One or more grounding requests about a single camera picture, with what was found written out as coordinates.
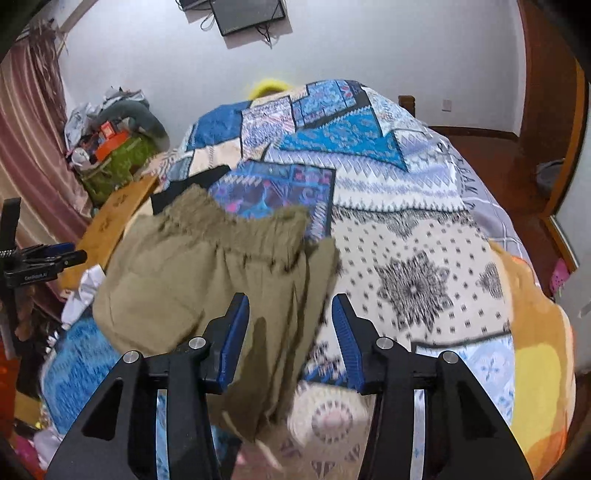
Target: black fabric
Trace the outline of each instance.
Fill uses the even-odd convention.
[[[191,185],[199,185],[203,189],[208,189],[226,173],[230,171],[227,165],[220,165],[219,167],[211,168],[210,170],[197,173],[185,180],[172,181],[169,187],[160,193],[155,193],[150,198],[152,200],[152,210],[154,215],[158,215],[168,205],[174,202],[174,199],[181,195]]]

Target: clutter pile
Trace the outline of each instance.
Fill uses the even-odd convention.
[[[95,207],[168,148],[166,131],[149,108],[141,90],[110,89],[100,105],[87,103],[70,114],[64,129],[67,159]]]

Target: orange blanket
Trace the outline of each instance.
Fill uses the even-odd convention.
[[[573,337],[564,311],[535,286],[529,265],[489,242],[505,267],[515,348],[515,410],[511,431],[534,478],[564,451],[574,405]]]

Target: olive pants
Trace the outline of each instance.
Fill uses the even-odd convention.
[[[212,424],[253,440],[290,407],[336,268],[334,240],[304,240],[308,221],[304,207],[237,218],[191,187],[118,245],[96,323],[118,351],[156,355],[202,334],[244,292],[250,321],[235,379],[207,403]]]

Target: pink slipper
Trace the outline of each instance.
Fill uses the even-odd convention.
[[[569,277],[569,269],[566,267],[564,260],[560,258],[556,262],[556,266],[552,272],[552,278],[550,279],[550,291],[552,292],[552,295],[556,295],[558,289],[569,279]]]

